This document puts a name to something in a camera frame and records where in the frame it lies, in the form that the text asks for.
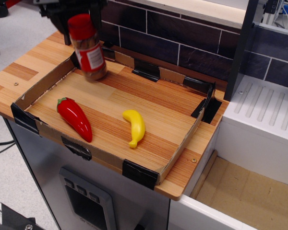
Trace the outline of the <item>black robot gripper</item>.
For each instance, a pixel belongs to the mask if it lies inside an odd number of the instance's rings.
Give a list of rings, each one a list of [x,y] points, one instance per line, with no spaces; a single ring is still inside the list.
[[[63,34],[65,45],[72,44],[67,21],[78,14],[88,13],[94,27],[101,28],[101,11],[107,6],[106,0],[35,0],[41,16],[47,17]]]

